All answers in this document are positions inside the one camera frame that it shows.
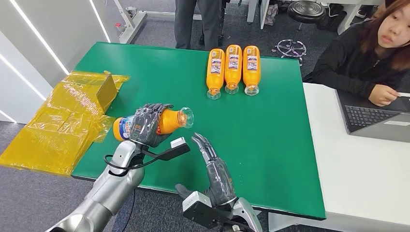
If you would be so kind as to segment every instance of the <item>long hair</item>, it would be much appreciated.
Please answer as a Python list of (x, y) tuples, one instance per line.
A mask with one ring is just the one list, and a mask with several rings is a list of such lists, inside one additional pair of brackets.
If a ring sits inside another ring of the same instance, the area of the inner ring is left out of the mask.
[[(409, 0), (396, 0), (380, 17), (374, 19), (365, 27), (361, 39), (361, 50), (363, 53), (374, 51), (374, 49), (376, 49), (379, 45), (378, 32), (383, 21), (394, 12), (406, 7), (409, 4)], [(393, 69), (399, 71), (410, 69), (410, 44), (397, 48), (392, 56), (393, 59), (391, 65)]]

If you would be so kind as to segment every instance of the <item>black stool seat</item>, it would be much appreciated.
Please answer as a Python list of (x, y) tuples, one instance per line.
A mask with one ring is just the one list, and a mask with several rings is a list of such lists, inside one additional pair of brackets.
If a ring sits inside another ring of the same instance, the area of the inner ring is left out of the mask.
[(300, 23), (317, 23), (322, 20), (325, 13), (324, 8), (313, 1), (294, 1), (288, 7), (289, 17)]

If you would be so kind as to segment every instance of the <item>bottle cap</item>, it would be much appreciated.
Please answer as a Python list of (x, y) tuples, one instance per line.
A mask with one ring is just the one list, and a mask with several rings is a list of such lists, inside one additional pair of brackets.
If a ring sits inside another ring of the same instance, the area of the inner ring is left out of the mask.
[(235, 83), (227, 83), (225, 86), (225, 92), (229, 94), (236, 94), (238, 92), (238, 84)]
[(220, 90), (217, 88), (210, 88), (208, 90), (208, 92), (206, 93), (206, 95), (212, 99), (212, 100), (216, 100), (220, 98)]
[(249, 96), (255, 96), (259, 93), (259, 87), (257, 85), (248, 85), (245, 88), (245, 93)]
[(178, 112), (178, 124), (185, 128), (191, 128), (193, 126), (194, 117), (193, 112), (188, 107), (183, 107)]

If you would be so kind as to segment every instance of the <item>orange juice bottle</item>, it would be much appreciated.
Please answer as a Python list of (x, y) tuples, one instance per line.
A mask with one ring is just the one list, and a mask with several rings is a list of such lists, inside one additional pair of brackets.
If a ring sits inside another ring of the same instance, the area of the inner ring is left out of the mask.
[(181, 127), (191, 128), (193, 122), (193, 112), (188, 107), (184, 107), (178, 111), (166, 109), (161, 114), (157, 134), (170, 134)]
[[(124, 141), (130, 138), (132, 121), (134, 115), (128, 117), (120, 117), (115, 120), (113, 125), (114, 137), (119, 141)], [(193, 112), (190, 108), (184, 107), (178, 111), (166, 109), (161, 114), (161, 118), (157, 127), (157, 134), (170, 134), (176, 129), (192, 127), (194, 122)]]
[(244, 49), (243, 75), (246, 85), (245, 93), (250, 96), (258, 94), (258, 84), (261, 80), (261, 56), (256, 46), (247, 46)]
[(225, 53), (222, 49), (215, 48), (209, 52), (208, 71), (206, 74), (206, 95), (216, 100), (220, 98), (220, 88), (223, 86), (223, 75), (225, 69)]
[(225, 91), (229, 94), (238, 92), (238, 83), (242, 76), (242, 49), (232, 44), (226, 49), (225, 61)]

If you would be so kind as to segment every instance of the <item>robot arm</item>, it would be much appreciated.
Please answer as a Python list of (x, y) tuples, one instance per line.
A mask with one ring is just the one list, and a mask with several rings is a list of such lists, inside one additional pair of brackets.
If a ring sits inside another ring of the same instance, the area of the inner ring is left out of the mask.
[(170, 160), (188, 152), (190, 149), (184, 138), (171, 142), (171, 149), (156, 155), (148, 147), (131, 141), (124, 141), (117, 147), (111, 163), (120, 168), (107, 165), (94, 182), (93, 188), (84, 201), (67, 217), (46, 232), (101, 232), (108, 221), (124, 204), (132, 191), (144, 178), (144, 155), (157, 160)]
[(184, 198), (183, 216), (208, 229), (222, 225), (224, 232), (262, 232), (252, 206), (246, 199), (236, 196), (228, 168), (211, 143), (198, 133), (192, 140), (205, 160), (210, 187), (202, 194), (189, 191), (181, 184), (175, 186)]
[[(170, 104), (147, 104), (137, 109), (130, 128), (131, 139), (119, 144), (111, 161), (94, 182), (84, 201), (66, 218), (47, 232), (101, 232), (115, 215), (132, 191), (144, 178), (144, 166), (155, 160), (170, 160), (190, 149), (184, 138), (171, 142), (171, 148), (157, 155), (148, 151), (156, 147), (168, 135), (157, 135), (156, 129), (161, 113)], [(143, 163), (145, 155), (154, 159)]]

